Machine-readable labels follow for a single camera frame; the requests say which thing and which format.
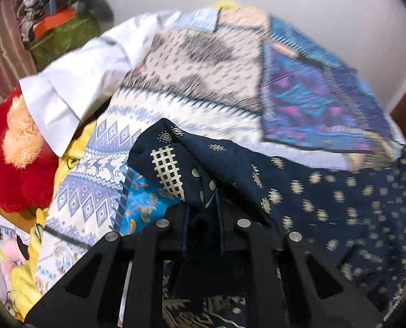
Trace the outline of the navy patterned hooded garment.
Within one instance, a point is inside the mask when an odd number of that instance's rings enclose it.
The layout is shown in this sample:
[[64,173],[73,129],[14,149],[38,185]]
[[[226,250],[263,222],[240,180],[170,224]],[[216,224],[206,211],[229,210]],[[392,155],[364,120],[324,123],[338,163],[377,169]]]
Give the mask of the navy patterned hooded garment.
[[189,204],[208,204],[222,182],[256,204],[278,233],[324,250],[383,315],[406,282],[406,147],[373,169],[310,168],[232,141],[186,133],[167,119],[132,146],[130,167]]

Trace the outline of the yellow plush toy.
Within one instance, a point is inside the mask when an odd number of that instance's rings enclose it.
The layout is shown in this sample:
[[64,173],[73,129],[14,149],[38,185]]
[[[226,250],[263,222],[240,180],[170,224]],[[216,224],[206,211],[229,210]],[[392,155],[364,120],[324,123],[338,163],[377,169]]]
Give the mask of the yellow plush toy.
[[[64,155],[58,160],[58,167],[55,173],[54,192],[57,194],[57,189],[61,182],[65,179],[68,173],[78,164],[86,145],[94,131],[96,121],[91,121],[84,126],[80,135],[71,141]],[[36,221],[30,230],[30,242],[27,247],[29,259],[19,266],[14,266],[11,269],[11,300],[15,311],[16,319],[24,321],[28,311],[37,304],[42,297],[39,289],[36,286],[35,272],[37,268],[37,260],[40,253],[41,242],[44,233],[44,225],[48,208],[36,210]]]

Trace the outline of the red plush toy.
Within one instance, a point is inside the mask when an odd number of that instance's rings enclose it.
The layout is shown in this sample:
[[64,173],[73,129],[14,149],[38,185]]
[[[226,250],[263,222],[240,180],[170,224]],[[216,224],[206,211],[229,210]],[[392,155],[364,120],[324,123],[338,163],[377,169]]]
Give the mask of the red plush toy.
[[30,115],[20,87],[0,103],[0,207],[45,208],[53,198],[58,157]]

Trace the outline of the blue patchwork bedspread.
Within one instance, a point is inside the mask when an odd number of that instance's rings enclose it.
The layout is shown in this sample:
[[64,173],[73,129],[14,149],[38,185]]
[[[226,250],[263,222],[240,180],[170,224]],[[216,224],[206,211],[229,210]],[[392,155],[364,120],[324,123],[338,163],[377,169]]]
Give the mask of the blue patchwork bedspread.
[[356,70],[293,25],[254,7],[188,17],[156,31],[59,185],[35,272],[41,294],[107,230],[136,233],[161,215],[172,194],[138,172],[125,217],[117,213],[130,148],[160,119],[310,168],[384,167],[406,147]]

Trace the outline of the white shirt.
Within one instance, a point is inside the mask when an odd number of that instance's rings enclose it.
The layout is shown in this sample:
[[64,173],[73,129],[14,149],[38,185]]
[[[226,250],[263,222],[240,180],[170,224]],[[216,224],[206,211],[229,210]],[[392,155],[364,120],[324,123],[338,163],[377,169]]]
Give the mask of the white shirt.
[[22,78],[27,109],[53,153],[62,156],[81,123],[141,65],[157,30],[188,20],[180,11],[133,17]]

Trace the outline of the striped pink curtain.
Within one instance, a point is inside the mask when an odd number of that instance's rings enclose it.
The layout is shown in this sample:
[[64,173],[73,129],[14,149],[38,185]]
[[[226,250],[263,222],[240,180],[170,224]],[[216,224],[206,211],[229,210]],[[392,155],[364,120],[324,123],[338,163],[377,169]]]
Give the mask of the striped pink curtain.
[[0,103],[18,80],[37,72],[31,52],[24,47],[17,11],[23,0],[0,2]]

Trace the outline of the yellow plush pillow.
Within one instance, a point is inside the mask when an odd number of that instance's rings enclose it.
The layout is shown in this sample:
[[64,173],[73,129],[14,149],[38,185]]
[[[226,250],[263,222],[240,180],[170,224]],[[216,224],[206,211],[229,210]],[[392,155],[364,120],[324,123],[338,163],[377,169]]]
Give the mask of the yellow plush pillow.
[[233,0],[218,0],[211,7],[215,9],[235,9],[241,7],[241,5]]

